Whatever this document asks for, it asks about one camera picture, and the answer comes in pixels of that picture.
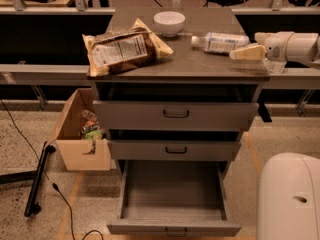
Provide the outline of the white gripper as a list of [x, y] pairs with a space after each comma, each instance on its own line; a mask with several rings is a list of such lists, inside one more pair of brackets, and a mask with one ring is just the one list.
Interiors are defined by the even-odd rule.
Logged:
[[232, 50], [229, 57], [233, 60], [262, 60], [267, 50], [266, 57], [270, 61], [319, 63], [318, 33], [256, 32], [254, 38], [257, 43]]

